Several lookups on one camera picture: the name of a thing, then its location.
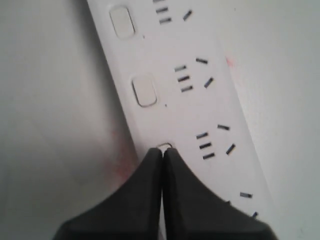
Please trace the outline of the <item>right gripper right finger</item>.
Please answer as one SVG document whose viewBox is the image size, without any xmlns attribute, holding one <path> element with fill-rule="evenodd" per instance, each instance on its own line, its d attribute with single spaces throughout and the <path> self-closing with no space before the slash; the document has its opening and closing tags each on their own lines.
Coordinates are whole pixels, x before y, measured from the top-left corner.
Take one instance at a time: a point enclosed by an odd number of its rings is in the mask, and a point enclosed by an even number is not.
<svg viewBox="0 0 320 240">
<path fill-rule="evenodd" d="M 271 227 L 222 200 L 175 148 L 163 156 L 162 199 L 168 240 L 275 240 Z"/>
</svg>

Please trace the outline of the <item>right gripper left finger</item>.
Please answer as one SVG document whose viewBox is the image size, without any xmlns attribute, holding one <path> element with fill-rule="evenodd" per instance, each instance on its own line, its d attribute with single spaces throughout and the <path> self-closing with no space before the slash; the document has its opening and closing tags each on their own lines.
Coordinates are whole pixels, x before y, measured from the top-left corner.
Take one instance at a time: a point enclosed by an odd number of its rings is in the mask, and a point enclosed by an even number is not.
<svg viewBox="0 0 320 240">
<path fill-rule="evenodd" d="M 162 197 L 163 154 L 147 151 L 127 181 L 92 209 L 63 223 L 55 240 L 156 240 Z"/>
</svg>

